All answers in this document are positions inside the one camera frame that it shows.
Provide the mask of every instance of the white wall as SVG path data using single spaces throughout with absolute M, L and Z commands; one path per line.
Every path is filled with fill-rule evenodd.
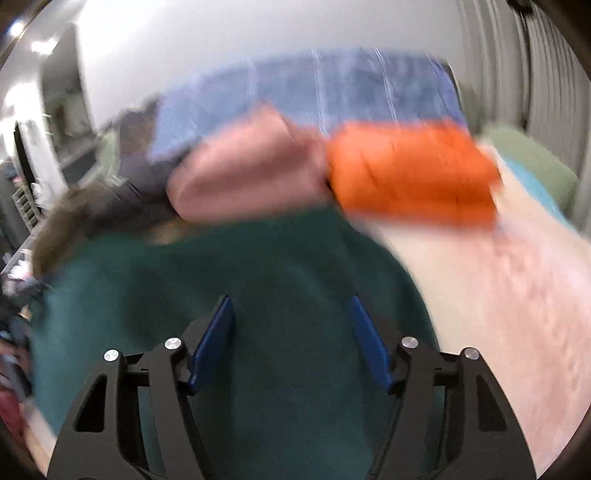
M 0 160 L 15 155 L 14 125 L 19 122 L 22 140 L 35 177 L 42 179 L 55 199 L 66 182 L 47 133 L 40 69 L 46 56 L 31 51 L 35 41 L 59 38 L 84 5 L 85 0 L 54 0 L 41 11 L 22 35 L 0 70 Z
M 467 78 L 456 0 L 89 0 L 77 24 L 97 126 L 199 70 L 310 47 L 425 51 Z
M 53 53 L 43 63 L 43 91 L 48 96 L 63 95 L 66 89 L 76 86 L 78 61 L 76 52 L 76 27 L 72 26 L 59 39 Z

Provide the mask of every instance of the green towel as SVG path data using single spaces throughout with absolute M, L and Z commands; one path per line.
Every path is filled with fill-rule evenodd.
M 510 125 L 488 125 L 482 134 L 502 155 L 526 168 L 545 187 L 563 212 L 570 208 L 579 185 L 575 173 L 523 130 Z
M 103 237 L 82 245 L 53 286 L 33 350 L 37 404 L 55 431 L 104 351 L 151 349 L 231 296 L 233 347 L 193 403 L 223 479 L 365 477 L 392 399 L 360 353 L 346 311 L 354 294 L 436 345 L 407 272 L 332 207 L 168 246 Z

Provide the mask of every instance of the stack of folded towels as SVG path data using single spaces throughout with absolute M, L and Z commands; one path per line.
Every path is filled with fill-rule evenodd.
M 330 139 L 263 107 L 199 144 L 168 198 L 191 223 L 223 223 L 325 203 L 347 213 L 491 227 L 496 164 L 452 122 L 351 123 Z

